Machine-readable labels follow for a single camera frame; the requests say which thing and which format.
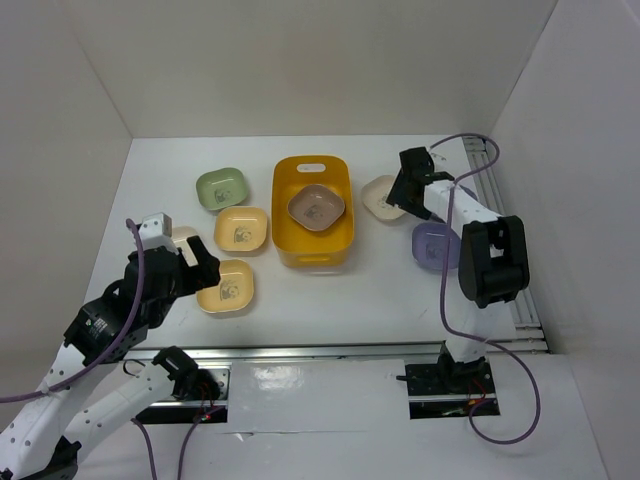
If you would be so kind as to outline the cream panda plate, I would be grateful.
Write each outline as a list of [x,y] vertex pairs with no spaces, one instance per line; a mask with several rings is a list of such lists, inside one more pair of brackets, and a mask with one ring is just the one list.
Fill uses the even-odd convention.
[[361,201],[365,208],[379,221],[392,222],[405,215],[405,212],[387,202],[395,177],[382,175],[376,177],[361,189]]
[[188,239],[197,237],[198,232],[190,226],[178,226],[172,229],[172,241],[179,248],[187,248],[189,246]]

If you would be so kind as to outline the purple panda plate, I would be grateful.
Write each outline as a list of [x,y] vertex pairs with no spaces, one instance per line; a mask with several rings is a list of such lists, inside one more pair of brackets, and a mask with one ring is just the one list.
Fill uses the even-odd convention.
[[421,267],[431,271],[442,270],[446,232],[446,225],[438,222],[424,222],[413,229],[411,236],[412,256]]
[[465,187],[464,185],[460,185],[459,188],[464,191],[467,195],[472,197],[475,201],[478,201],[478,196],[471,189]]

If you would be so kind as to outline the yellow panda plate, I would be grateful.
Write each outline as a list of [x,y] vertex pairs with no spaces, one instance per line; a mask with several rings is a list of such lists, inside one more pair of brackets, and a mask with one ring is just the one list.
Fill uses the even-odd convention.
[[240,259],[224,260],[219,268],[220,282],[196,294],[199,307],[206,313],[235,312],[247,307],[254,296],[254,274]]
[[233,206],[218,215],[214,242],[225,252],[252,252],[266,241],[268,217],[265,211],[253,206]]

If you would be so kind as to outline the pink-brown panda plate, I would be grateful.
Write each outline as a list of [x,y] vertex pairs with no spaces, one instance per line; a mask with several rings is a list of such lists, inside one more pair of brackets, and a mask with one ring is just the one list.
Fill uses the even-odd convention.
[[304,186],[287,205],[289,216],[311,232],[329,229],[345,210],[343,198],[320,184]]

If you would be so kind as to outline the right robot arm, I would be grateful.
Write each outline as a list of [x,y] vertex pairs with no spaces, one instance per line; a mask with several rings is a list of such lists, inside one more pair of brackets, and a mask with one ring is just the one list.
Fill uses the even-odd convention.
[[[470,195],[454,177],[438,171],[425,147],[399,153],[400,170],[387,203],[428,220],[445,223],[439,313],[446,331],[444,354],[436,379],[448,392],[460,391],[471,379],[468,364],[485,356],[494,321],[489,306],[509,303],[530,281],[524,224],[517,216],[502,216]],[[446,290],[451,242],[460,240],[454,293],[467,301],[465,313],[450,320]]]

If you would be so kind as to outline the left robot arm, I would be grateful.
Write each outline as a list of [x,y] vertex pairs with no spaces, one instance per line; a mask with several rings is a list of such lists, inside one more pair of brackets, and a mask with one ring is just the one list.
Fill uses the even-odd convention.
[[88,397],[128,352],[159,327],[174,302],[219,284],[220,262],[198,236],[181,250],[136,250],[121,279],[86,303],[64,334],[48,373],[1,433],[4,479],[71,479],[88,454],[151,404],[219,393],[211,375],[176,346],[161,349],[141,372],[100,401]]

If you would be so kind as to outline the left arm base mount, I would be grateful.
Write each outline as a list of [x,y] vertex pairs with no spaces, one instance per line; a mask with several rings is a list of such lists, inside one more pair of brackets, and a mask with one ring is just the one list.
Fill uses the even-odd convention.
[[135,419],[143,425],[187,425],[196,419],[203,424],[226,423],[230,380],[229,366],[201,364],[188,391],[152,403]]

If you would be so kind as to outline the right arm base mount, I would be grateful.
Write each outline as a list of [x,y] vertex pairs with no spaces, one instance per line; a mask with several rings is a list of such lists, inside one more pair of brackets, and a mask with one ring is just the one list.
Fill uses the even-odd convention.
[[455,362],[441,351],[431,363],[409,363],[396,380],[406,386],[412,420],[497,416],[500,407],[488,360]]

